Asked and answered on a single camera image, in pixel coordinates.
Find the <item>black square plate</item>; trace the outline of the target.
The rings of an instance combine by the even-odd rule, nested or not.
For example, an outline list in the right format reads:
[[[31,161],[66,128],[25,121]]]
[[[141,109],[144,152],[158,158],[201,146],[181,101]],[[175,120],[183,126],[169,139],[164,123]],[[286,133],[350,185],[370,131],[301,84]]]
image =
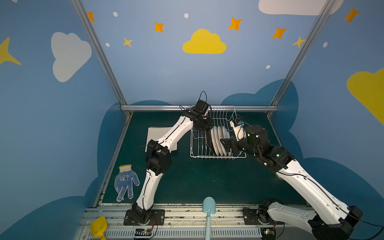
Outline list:
[[[213,152],[213,154],[216,155],[211,130],[206,130],[206,145]]]

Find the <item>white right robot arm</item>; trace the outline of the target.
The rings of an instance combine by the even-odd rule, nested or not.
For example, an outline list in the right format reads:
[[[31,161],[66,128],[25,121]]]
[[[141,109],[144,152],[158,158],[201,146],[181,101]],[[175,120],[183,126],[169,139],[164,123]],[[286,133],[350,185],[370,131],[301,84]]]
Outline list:
[[[262,225],[283,222],[311,233],[318,240],[347,240],[363,212],[338,200],[305,171],[298,160],[281,146],[271,144],[267,130],[259,125],[233,128],[235,135],[219,135],[223,152],[245,152],[292,186],[313,208],[300,210],[266,200],[256,211]]]

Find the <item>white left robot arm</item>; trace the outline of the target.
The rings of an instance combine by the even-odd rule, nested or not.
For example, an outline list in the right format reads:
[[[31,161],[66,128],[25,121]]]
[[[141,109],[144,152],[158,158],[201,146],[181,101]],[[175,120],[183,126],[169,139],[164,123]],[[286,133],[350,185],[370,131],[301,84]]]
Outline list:
[[[148,223],[152,217],[157,188],[162,176],[172,165],[171,152],[174,145],[192,128],[205,131],[212,127],[212,119],[209,116],[203,115],[192,118],[181,116],[166,134],[156,141],[149,141],[145,182],[138,199],[132,204],[133,214],[140,224]]]

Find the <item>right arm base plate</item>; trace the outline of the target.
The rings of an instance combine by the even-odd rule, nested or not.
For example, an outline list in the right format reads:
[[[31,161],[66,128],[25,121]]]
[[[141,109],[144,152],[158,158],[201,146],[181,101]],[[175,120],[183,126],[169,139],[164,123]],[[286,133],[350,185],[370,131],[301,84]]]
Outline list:
[[[250,209],[243,208],[243,219],[245,225],[284,225],[283,222],[276,222],[272,220],[271,216],[268,214],[267,210],[259,209]]]

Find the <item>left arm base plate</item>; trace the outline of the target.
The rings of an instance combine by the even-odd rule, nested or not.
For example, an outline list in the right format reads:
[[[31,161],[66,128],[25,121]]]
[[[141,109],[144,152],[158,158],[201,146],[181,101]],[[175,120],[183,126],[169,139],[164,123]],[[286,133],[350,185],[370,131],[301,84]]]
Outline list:
[[[155,226],[163,226],[165,221],[165,210],[152,210],[151,216],[147,222],[142,222],[140,218],[138,218],[132,209],[126,212],[124,217],[124,226],[151,226],[155,223]]]

